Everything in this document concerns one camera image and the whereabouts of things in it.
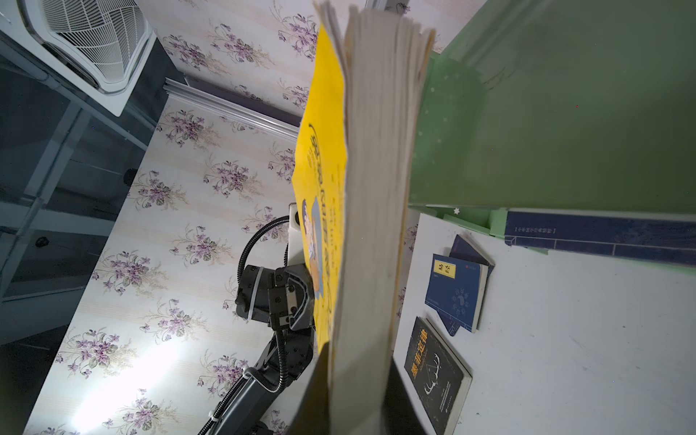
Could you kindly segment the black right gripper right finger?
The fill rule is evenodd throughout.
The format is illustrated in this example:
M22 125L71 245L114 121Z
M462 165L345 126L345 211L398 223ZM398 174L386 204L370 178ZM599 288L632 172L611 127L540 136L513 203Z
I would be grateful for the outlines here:
M391 360L387 388L382 403L382 434L426 434L411 405L395 360Z

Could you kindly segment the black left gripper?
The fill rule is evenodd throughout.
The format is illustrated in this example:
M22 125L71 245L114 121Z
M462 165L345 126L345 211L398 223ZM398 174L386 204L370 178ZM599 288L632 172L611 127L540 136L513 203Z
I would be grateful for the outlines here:
M239 279L236 313L274 330L302 331L314 325L315 291L304 264L271 269L245 266Z

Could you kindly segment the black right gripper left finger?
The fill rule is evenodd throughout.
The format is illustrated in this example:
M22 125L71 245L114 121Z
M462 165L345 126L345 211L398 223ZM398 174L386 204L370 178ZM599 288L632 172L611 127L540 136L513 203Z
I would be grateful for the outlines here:
M315 371L287 435L328 435L330 432L328 360L330 345L324 344Z

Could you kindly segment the black cover book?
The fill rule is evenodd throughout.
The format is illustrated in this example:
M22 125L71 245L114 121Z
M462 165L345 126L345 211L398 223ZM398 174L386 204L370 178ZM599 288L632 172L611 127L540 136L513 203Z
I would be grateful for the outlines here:
M473 378L425 317L415 318L404 368L435 433L453 434Z

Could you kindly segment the yellow cartoon cover book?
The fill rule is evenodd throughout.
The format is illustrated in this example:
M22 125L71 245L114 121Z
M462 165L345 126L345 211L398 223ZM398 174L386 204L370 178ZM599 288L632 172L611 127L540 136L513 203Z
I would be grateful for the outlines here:
M327 358L328 431L382 434L416 123L434 32L318 1L315 72L292 184Z

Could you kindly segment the dark blue thick book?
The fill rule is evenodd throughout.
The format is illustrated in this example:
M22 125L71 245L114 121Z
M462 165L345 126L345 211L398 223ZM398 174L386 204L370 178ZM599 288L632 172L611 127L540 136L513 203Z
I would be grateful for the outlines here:
M509 246L695 266L693 222L511 211Z

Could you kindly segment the dark blue book under arm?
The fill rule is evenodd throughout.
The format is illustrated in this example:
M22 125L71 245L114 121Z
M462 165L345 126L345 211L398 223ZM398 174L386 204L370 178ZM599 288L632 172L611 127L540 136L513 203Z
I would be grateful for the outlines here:
M457 259L467 260L472 263L478 263L488 268L486 277L484 278L483 288L478 292L476 311L473 324L471 326L466 326L451 316L439 314L440 320L445 326L445 330L450 337L455 337L456 333L458 333L462 327L471 333L475 333L480 325L480 315L483 303L485 301L485 293L488 287L490 275L494 270L495 263L492 258L482 250L481 246L476 242L476 240L469 234L463 236L458 235L455 237L449 256Z

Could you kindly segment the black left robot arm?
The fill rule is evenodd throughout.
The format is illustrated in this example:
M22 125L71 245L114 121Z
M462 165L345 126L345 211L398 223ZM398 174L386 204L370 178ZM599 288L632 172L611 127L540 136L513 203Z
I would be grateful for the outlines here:
M248 264L253 247L273 229L287 226L284 266ZM302 252L295 208L262 226L244 247L237 266L236 312L273 331L256 364L246 368L208 415L201 434L270 434L262 417L313 360L315 290Z

